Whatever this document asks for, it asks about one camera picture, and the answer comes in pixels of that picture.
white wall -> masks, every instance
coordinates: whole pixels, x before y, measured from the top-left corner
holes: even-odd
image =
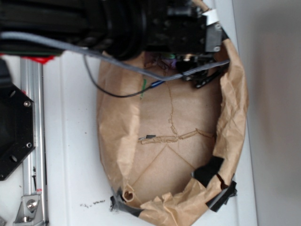
[[[301,1],[233,0],[259,226],[301,224]]]

metal clamp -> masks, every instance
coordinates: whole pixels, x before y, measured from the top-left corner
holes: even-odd
[[[40,195],[23,196],[14,226],[37,226],[43,224],[43,210]]]

crumpled brown paper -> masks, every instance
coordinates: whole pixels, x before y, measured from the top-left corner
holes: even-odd
[[[215,58],[229,58],[228,71],[201,89],[175,80],[143,96],[98,93],[100,155],[108,180],[115,191],[121,188],[126,205],[143,209],[139,217],[154,225],[192,225],[208,210],[206,202],[221,192],[221,181],[230,185],[237,168],[248,106],[245,73],[229,39]],[[176,73],[145,60],[141,54],[127,63],[166,76]],[[101,64],[99,85],[112,93],[138,92],[144,79]],[[191,173],[212,156],[224,158],[222,180],[215,175],[204,187]]]

black electrical tape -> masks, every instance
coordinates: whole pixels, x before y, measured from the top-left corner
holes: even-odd
[[[130,213],[135,217],[139,217],[142,209],[129,207],[125,204],[125,201],[122,198],[122,191],[119,189],[117,193],[113,191],[113,196],[111,197],[111,210],[120,210],[123,212]]]
[[[232,181],[231,185],[226,189],[222,190],[217,196],[212,200],[208,201],[206,205],[214,212],[217,212],[223,204],[227,205],[229,198],[237,196],[237,190],[235,189],[236,182]]]
[[[194,171],[194,178],[204,187],[207,187],[210,180],[218,173],[221,168],[223,158],[213,156],[206,166],[202,166]]]

white surface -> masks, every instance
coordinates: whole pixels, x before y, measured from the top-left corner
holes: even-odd
[[[20,87],[20,58],[5,56],[13,82]],[[23,166],[22,164],[5,181],[0,181],[0,216],[7,221],[7,226],[13,225],[16,219],[21,197],[23,196]]]
[[[234,37],[232,2],[227,2],[230,6],[219,14],[221,20],[225,18],[222,24],[231,27],[230,37]],[[97,77],[99,61],[90,59],[89,64]],[[50,225],[150,225],[130,214],[109,211],[112,193],[99,160],[96,88],[82,57],[65,53],[48,63],[44,68],[44,92]],[[231,198],[218,213],[208,211],[195,226],[256,226],[248,139],[235,180],[238,197]],[[105,202],[93,204],[100,200]]]
[[[259,226],[301,225],[301,1],[233,0]]]

